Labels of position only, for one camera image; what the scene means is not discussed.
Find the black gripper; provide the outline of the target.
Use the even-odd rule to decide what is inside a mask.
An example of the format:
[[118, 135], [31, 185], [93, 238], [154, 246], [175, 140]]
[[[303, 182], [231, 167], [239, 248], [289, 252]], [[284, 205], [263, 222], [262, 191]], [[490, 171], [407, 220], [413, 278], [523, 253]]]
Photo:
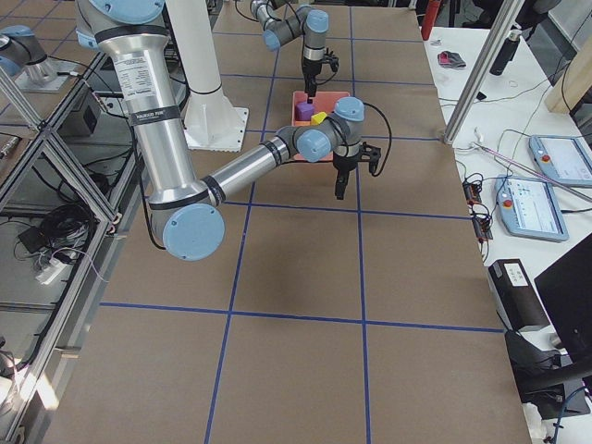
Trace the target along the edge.
[[321, 60], [311, 60], [304, 58], [302, 60], [302, 75], [304, 78], [304, 91], [307, 94], [307, 102], [311, 103], [316, 95], [316, 77], [322, 71]]
[[342, 200], [347, 192], [350, 173], [357, 167], [359, 159], [357, 156], [333, 156], [333, 167], [337, 170], [335, 182], [335, 197]]

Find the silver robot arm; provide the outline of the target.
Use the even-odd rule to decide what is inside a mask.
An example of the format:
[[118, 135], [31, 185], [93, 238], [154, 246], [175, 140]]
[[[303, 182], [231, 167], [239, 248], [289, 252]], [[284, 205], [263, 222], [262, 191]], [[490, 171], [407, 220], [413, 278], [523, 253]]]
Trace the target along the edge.
[[302, 75], [307, 103], [316, 96], [317, 76], [322, 66], [329, 64], [333, 73], [339, 69], [339, 59], [326, 47], [329, 31], [329, 15], [310, 5], [302, 5], [288, 18], [279, 18], [274, 11], [287, 5], [288, 1], [252, 1], [253, 18], [263, 28], [263, 39], [269, 51], [302, 37]]
[[241, 146], [248, 112], [222, 90], [211, 23], [202, 1], [79, 1], [80, 44], [109, 56], [153, 184], [151, 232], [172, 255], [197, 261], [225, 235], [218, 206], [267, 172], [300, 155], [329, 154], [355, 167], [364, 104], [344, 97], [320, 124], [287, 126], [198, 178], [190, 150]]

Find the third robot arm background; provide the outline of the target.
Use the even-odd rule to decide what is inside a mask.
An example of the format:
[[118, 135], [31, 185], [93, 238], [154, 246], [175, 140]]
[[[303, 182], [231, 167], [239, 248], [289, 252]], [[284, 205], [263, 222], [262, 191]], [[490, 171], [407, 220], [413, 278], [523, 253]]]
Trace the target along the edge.
[[14, 25], [1, 30], [1, 68], [25, 93], [58, 93], [68, 74], [60, 76], [63, 62], [48, 56], [34, 32]]

